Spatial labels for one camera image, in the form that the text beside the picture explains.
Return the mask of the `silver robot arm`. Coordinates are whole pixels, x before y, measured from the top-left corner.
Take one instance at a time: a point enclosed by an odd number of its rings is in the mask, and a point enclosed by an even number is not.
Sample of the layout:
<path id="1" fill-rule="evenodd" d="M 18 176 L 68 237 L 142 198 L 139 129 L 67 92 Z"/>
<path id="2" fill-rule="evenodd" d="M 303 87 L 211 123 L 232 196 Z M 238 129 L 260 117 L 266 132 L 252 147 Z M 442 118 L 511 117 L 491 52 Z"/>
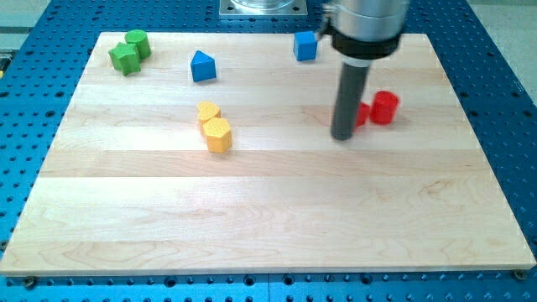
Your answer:
<path id="1" fill-rule="evenodd" d="M 323 5 L 316 38 L 331 37 L 342 61 L 365 68 L 399 47 L 409 0 L 335 0 Z"/>

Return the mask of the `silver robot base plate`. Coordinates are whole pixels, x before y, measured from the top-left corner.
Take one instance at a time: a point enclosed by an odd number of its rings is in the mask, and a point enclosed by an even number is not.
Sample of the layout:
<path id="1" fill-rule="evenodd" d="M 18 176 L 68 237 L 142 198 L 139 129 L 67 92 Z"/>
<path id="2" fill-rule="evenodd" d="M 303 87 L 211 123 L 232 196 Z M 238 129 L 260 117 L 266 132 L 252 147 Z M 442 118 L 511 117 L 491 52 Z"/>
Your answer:
<path id="1" fill-rule="evenodd" d="M 219 0 L 219 15 L 225 17 L 305 16 L 306 0 Z"/>

